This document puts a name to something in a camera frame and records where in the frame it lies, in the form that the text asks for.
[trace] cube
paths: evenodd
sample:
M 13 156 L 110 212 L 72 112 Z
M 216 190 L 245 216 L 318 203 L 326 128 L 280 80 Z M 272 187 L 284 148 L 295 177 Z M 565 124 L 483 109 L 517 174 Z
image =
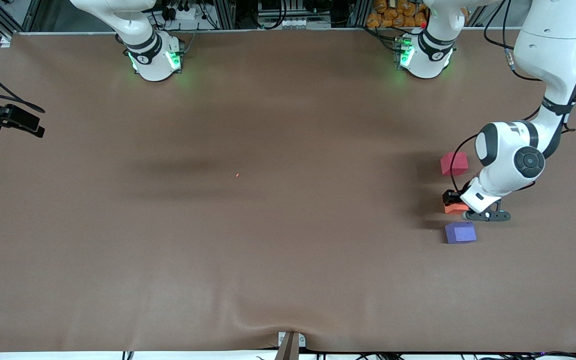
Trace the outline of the cube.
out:
M 445 176 L 450 176 L 450 162 L 453 161 L 454 152 L 446 153 L 441 158 L 441 173 Z M 452 164 L 452 174 L 462 175 L 468 170 L 468 159 L 466 158 L 465 152 L 458 152 L 454 156 L 454 162 Z
M 457 202 L 451 203 L 450 205 L 443 205 L 443 212 L 448 215 L 461 215 L 463 212 L 467 212 L 471 208 L 465 203 Z
M 477 241 L 475 224 L 471 221 L 449 223 L 445 228 L 448 244 L 468 244 Z

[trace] brown tablecloth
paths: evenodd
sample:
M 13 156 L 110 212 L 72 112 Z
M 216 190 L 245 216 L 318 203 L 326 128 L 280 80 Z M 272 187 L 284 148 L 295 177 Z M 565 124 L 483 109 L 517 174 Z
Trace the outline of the brown tablecloth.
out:
M 576 132 L 446 244 L 439 158 L 544 93 L 458 45 L 420 80 L 359 30 L 199 34 L 153 83 L 112 36 L 14 36 L 46 133 L 0 133 L 0 351 L 576 351 Z

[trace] cable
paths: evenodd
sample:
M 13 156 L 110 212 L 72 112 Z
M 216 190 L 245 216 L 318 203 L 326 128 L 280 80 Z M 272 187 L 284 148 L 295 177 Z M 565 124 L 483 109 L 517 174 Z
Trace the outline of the cable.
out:
M 455 175 L 453 175 L 453 164 L 455 163 L 455 157 L 457 157 L 457 153 L 459 153 L 459 149 L 461 149 L 462 146 L 466 145 L 467 142 L 471 141 L 472 139 L 475 139 L 477 137 L 477 135 L 479 135 L 479 133 L 476 133 L 476 134 L 472 135 L 471 137 L 468 137 L 467 139 L 462 141 L 459 144 L 459 146 L 457 146 L 457 150 L 455 150 L 452 153 L 452 159 L 450 160 L 450 179 L 452 180 L 452 185 L 454 186 L 454 191 L 456 191 L 460 196 L 462 194 L 462 191 L 459 189 L 459 187 L 457 187 L 457 182 L 455 182 Z
M 568 127 L 568 123 L 566 122 L 564 123 L 564 128 L 566 129 L 561 132 L 562 134 L 576 132 L 576 129 L 574 129 L 573 127 Z
M 14 98 L 14 101 L 21 103 L 23 105 L 26 105 L 26 107 L 29 107 L 30 109 L 34 110 L 35 112 L 41 113 L 41 114 L 45 114 L 46 110 L 42 109 L 41 107 L 39 107 L 38 105 L 33 104 L 32 102 L 28 102 L 26 100 L 23 100 L 23 98 L 20 98 L 19 96 L 17 96 L 17 94 L 15 94 L 13 91 L 10 91 L 9 88 L 7 88 L 4 84 L 2 84 L 0 82 L 0 88 L 2 88 L 5 92 L 9 93 L 10 96 L 12 96 L 12 98 Z
M 193 41 L 195 41 L 195 35 L 197 35 L 197 30 L 199 30 L 199 23 L 197 22 L 197 28 L 192 33 L 192 38 L 190 39 L 190 43 L 188 43 L 188 47 L 183 50 L 183 54 L 188 54 L 190 51 L 190 47 L 193 45 Z
M 505 52 L 505 59 L 506 59 L 506 62 L 508 64 L 508 68 L 510 68 L 510 71 L 512 71 L 512 73 L 517 78 L 522 79 L 522 80 L 528 80 L 530 82 L 541 82 L 541 79 L 535 79 L 534 77 L 523 76 L 515 70 L 515 62 L 513 60 L 513 55 L 512 55 L 512 53 L 510 53 L 510 50 L 514 50 L 515 47 L 510 46 L 506 43 L 506 22 L 508 21 L 508 12 L 510 11 L 510 4 L 511 3 L 512 3 L 512 0 L 503 0 L 498 5 L 498 7 L 496 7 L 496 9 L 494 10 L 494 13 L 492 14 L 492 16 L 490 16 L 490 19 L 488 20 L 486 27 L 484 28 L 484 39 L 486 39 L 486 41 L 488 41 L 490 44 L 499 46 L 499 47 L 504 49 L 503 52 Z M 503 42 L 500 43 L 500 42 L 494 41 L 493 39 L 489 38 L 488 29 L 490 27 L 490 24 L 494 20 L 494 18 L 497 16 L 497 14 L 501 10 L 501 8 L 504 6 L 504 4 L 506 4 L 505 14 L 503 14 L 503 23 L 502 23 L 502 27 L 501 27 L 501 37 L 502 37 Z
M 150 10 L 150 14 L 152 15 L 152 20 L 155 21 L 155 27 L 157 28 L 157 30 L 162 30 L 162 26 L 160 25 L 160 22 L 157 21 L 157 16 L 155 16 L 155 11 Z
M 502 43 L 505 46 L 506 45 L 506 21 L 508 20 L 508 11 L 510 10 L 510 3 L 512 3 L 513 0 L 508 0 L 508 4 L 505 6 L 505 14 L 503 14 L 503 25 L 501 27 L 501 39 L 502 39 Z
M 504 6 L 504 4 L 506 3 L 506 0 L 503 0 L 498 7 L 496 7 L 496 10 L 494 10 L 494 13 L 492 14 L 492 16 L 490 16 L 490 19 L 488 20 L 486 27 L 484 27 L 484 39 L 486 39 L 486 41 L 488 41 L 490 44 L 494 44 L 496 46 L 500 46 L 504 49 L 508 49 L 508 50 L 514 50 L 514 47 L 512 46 L 508 46 L 505 45 L 503 43 L 494 41 L 493 39 L 488 37 L 488 29 L 490 27 L 490 25 L 492 24 L 492 21 L 494 20 L 494 18 L 497 16 L 497 14 L 499 13 L 499 10 L 501 10 L 501 7 Z
M 515 62 L 513 60 L 513 55 L 510 53 L 511 50 L 510 48 L 514 50 L 514 47 L 506 45 L 506 21 L 508 20 L 508 10 L 510 10 L 510 4 L 512 2 L 513 0 L 508 0 L 508 5 L 505 7 L 505 14 L 503 15 L 503 24 L 501 27 L 501 37 L 503 41 L 503 46 L 505 47 L 503 51 L 505 52 L 506 58 L 509 59 L 508 66 L 510 67 L 510 71 L 512 71 L 512 73 L 519 79 L 528 80 L 529 82 L 541 82 L 541 79 L 535 79 L 534 77 L 526 77 L 523 75 L 519 75 L 519 73 L 517 73 L 517 71 L 515 70 L 514 65 Z
M 386 36 L 386 35 L 378 34 L 376 27 L 375 27 L 375 31 L 370 30 L 369 27 L 366 27 L 366 26 L 364 26 L 364 25 L 353 25 L 352 27 L 353 27 L 353 28 L 363 29 L 363 30 L 365 30 L 368 34 L 370 34 L 370 35 L 372 35 L 373 37 L 378 38 L 378 39 L 395 41 L 395 38 L 396 38 L 396 36 Z M 407 30 L 404 30 L 404 29 L 401 29 L 401 28 L 399 28 L 399 27 L 391 27 L 391 29 L 398 30 L 398 31 L 400 31 L 400 32 L 402 32 L 402 33 L 405 33 L 405 34 L 411 34 L 411 32 L 409 32 L 409 31 L 407 31 Z
M 388 44 L 384 42 L 384 39 L 381 37 L 381 35 L 379 35 L 377 27 L 374 28 L 374 32 L 377 34 L 377 39 L 379 39 L 379 42 L 381 43 L 381 45 L 383 45 L 384 48 L 392 51 L 393 53 L 401 53 L 402 52 L 400 50 L 397 50 L 393 47 L 388 46 Z
M 250 21 L 252 21 L 252 23 L 261 30 L 272 30 L 272 29 L 276 29 L 279 27 L 279 25 L 281 25 L 284 20 L 286 20 L 286 15 L 288 15 L 288 3 L 286 3 L 286 0 L 281 0 L 281 4 L 283 4 L 283 15 L 282 15 L 282 7 L 281 5 L 279 5 L 279 18 L 277 18 L 277 22 L 272 25 L 271 27 L 266 27 L 265 25 L 261 25 L 254 16 L 254 11 L 253 6 L 251 6 L 251 4 L 256 3 L 255 0 L 251 0 L 248 3 L 248 17 L 250 18 Z
M 523 191 L 523 190 L 525 190 L 525 189 L 532 188 L 532 187 L 535 186 L 535 184 L 537 184 L 537 182 L 536 182 L 536 181 L 533 181 L 533 182 L 531 182 L 530 184 L 522 187 L 521 189 L 516 189 L 515 192 L 520 192 L 520 191 Z
M 215 30 L 219 30 L 219 27 L 217 27 L 217 23 L 215 23 L 215 20 L 213 20 L 213 16 L 210 14 L 210 11 L 208 11 L 206 3 L 204 2 L 204 0 L 200 1 L 203 7 L 199 5 L 199 8 L 201 9 L 201 12 L 206 16 L 206 20 L 208 20 L 208 23 L 211 25 L 211 27 L 213 27 Z
M 512 69 L 512 73 L 519 79 L 528 80 L 529 82 L 541 82 L 541 79 L 535 79 L 534 77 L 523 76 L 523 75 L 517 73 L 517 71 L 515 69 Z

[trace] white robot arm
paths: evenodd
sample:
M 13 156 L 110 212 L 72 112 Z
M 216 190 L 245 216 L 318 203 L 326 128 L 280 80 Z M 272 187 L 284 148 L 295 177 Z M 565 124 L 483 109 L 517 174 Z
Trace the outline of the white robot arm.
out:
M 460 194 L 476 213 L 534 182 L 560 144 L 576 102 L 576 0 L 533 0 L 514 57 L 546 92 L 534 120 L 492 122 L 478 133 L 475 150 L 484 168 Z
M 179 39 L 164 31 L 155 31 L 144 10 L 155 0 L 70 0 L 80 10 L 108 24 L 126 48 L 132 66 L 144 79 L 159 82 L 181 69 Z
M 412 75 L 430 79 L 438 76 L 448 66 L 453 45 L 466 24 L 462 8 L 488 5 L 498 0 L 423 0 L 430 9 L 425 28 L 405 34 L 409 38 L 411 53 L 400 66 Z

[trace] black cable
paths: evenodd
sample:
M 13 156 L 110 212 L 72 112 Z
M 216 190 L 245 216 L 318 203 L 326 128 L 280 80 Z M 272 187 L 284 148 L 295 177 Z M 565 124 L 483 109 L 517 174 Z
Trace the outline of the black cable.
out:
M 510 10 L 510 3 L 513 0 L 508 0 L 508 4 L 505 5 L 505 14 L 503 14 L 503 25 L 501 27 L 501 39 L 504 46 L 506 46 L 506 21 L 508 20 L 508 11 Z
M 534 77 L 526 77 L 519 73 L 516 70 L 512 70 L 512 73 L 519 79 L 528 80 L 529 82 L 541 82 L 541 79 L 535 79 Z
M 536 181 L 533 181 L 533 182 L 531 182 L 530 184 L 522 187 L 521 189 L 516 189 L 515 192 L 520 192 L 520 191 L 523 191 L 523 190 L 525 190 L 525 189 L 532 188 L 532 187 L 535 186 L 535 184 L 537 184 L 537 182 L 536 182 Z
M 462 141 L 459 144 L 459 146 L 457 146 L 457 150 L 454 151 L 454 153 L 452 154 L 452 159 L 450 160 L 450 179 L 452 180 L 452 185 L 454 186 L 454 191 L 456 191 L 460 196 L 462 194 L 462 191 L 459 189 L 459 187 L 457 187 L 457 182 L 455 182 L 455 175 L 453 174 L 453 164 L 455 164 L 455 158 L 457 157 L 457 153 L 459 153 L 459 149 L 461 149 L 462 146 L 466 145 L 467 142 L 471 141 L 472 139 L 475 139 L 477 137 L 477 135 L 479 135 L 479 133 L 476 133 L 476 134 L 472 135 L 471 137 L 468 137 L 467 139 Z
M 4 84 L 2 84 L 0 82 L 0 88 L 2 88 L 4 91 L 6 91 L 7 93 L 10 94 L 10 96 L 12 96 L 12 98 L 14 98 L 14 101 L 18 102 L 18 103 L 22 103 L 23 105 L 26 105 L 26 107 L 29 107 L 30 109 L 34 110 L 35 112 L 41 113 L 41 114 L 45 114 L 46 110 L 42 109 L 41 107 L 39 107 L 38 105 L 33 104 L 32 102 L 28 102 L 26 100 L 23 100 L 23 98 L 20 98 L 17 94 L 15 94 L 13 91 L 10 91 L 9 88 L 7 88 Z
M 392 36 L 386 36 L 386 35 L 380 35 L 377 32 L 370 30 L 370 28 L 364 26 L 364 25 L 353 25 L 353 28 L 359 28 L 359 29 L 363 29 L 365 30 L 368 34 L 372 35 L 375 38 L 380 38 L 380 39 L 384 39 L 384 40 L 390 40 L 390 41 L 394 41 L 395 38 Z
M 513 0 L 508 0 L 508 4 L 505 7 L 505 14 L 503 15 L 503 23 L 501 26 L 501 39 L 503 41 L 502 45 L 505 49 L 507 49 L 508 52 L 510 52 L 510 50 L 515 49 L 514 46 L 509 46 L 506 43 L 506 21 L 508 21 L 508 10 L 510 10 L 510 4 L 512 2 Z M 526 77 L 523 75 L 519 75 L 519 73 L 514 68 L 511 68 L 510 71 L 512 71 L 512 73 L 519 79 L 528 80 L 529 82 L 541 82 L 541 79 L 535 79 L 534 77 Z
M 484 39 L 486 39 L 486 41 L 488 41 L 490 44 L 500 46 L 504 49 L 513 50 L 514 47 L 505 45 L 505 44 L 497 42 L 497 41 L 494 41 L 493 39 L 488 37 L 488 29 L 489 29 L 490 25 L 492 24 L 493 19 L 497 16 L 497 14 L 499 13 L 499 10 L 501 10 L 501 7 L 503 7 L 505 3 L 506 3 L 506 0 L 503 0 L 499 4 L 499 6 L 496 7 L 496 10 L 494 10 L 494 13 L 492 14 L 492 16 L 490 16 L 490 19 L 488 20 L 486 27 L 484 27 Z
M 564 128 L 566 128 L 566 129 L 561 132 L 562 134 L 576 132 L 576 129 L 574 129 L 572 127 L 568 127 L 568 124 L 566 122 L 564 123 Z
M 215 30 L 219 30 L 217 23 L 215 23 L 215 20 L 213 20 L 213 16 L 210 14 L 210 11 L 208 11 L 208 7 L 206 6 L 206 3 L 204 2 L 204 0 L 200 0 L 200 1 L 201 1 L 201 4 L 203 5 L 203 7 L 201 7 L 201 5 L 199 5 L 199 8 L 201 9 L 201 12 L 203 12 L 203 14 L 206 16 L 206 20 L 208 20 L 208 23 L 211 25 L 211 27 L 213 27 Z
M 521 120 L 530 120 L 532 119 L 535 115 L 537 115 L 537 113 L 539 112 L 539 109 L 541 109 L 542 106 L 539 105 L 539 107 L 537 107 L 537 109 L 535 111 L 533 111 L 530 115 L 526 116 L 525 118 L 522 118 Z
M 384 48 L 392 51 L 393 53 L 402 53 L 403 52 L 403 51 L 397 50 L 396 48 L 388 46 L 388 44 L 384 41 L 382 36 L 379 35 L 379 31 L 377 30 L 377 27 L 374 28 L 374 32 L 377 34 L 377 39 L 379 39 L 379 42 L 381 43 L 381 45 L 383 45 Z
M 253 3 L 257 3 L 256 0 L 250 0 L 250 2 L 248 3 L 248 16 L 250 18 L 250 21 L 252 21 L 252 23 L 258 28 L 258 29 L 262 29 L 262 30 L 272 30 L 272 29 L 276 29 L 279 27 L 279 25 L 281 25 L 284 20 L 286 20 L 286 16 L 288 15 L 288 3 L 286 3 L 286 0 L 281 0 L 281 4 L 283 5 L 283 15 L 282 15 L 282 7 L 281 5 L 279 5 L 279 17 L 277 18 L 277 22 L 272 25 L 271 27 L 266 27 L 265 25 L 260 24 L 257 19 L 255 19 L 254 16 L 254 7 L 251 6 L 251 4 Z
M 162 28 L 160 28 L 160 22 L 157 20 L 157 16 L 155 16 L 155 11 L 150 10 L 150 14 L 152 15 L 152 20 L 155 22 L 155 28 L 161 30 Z

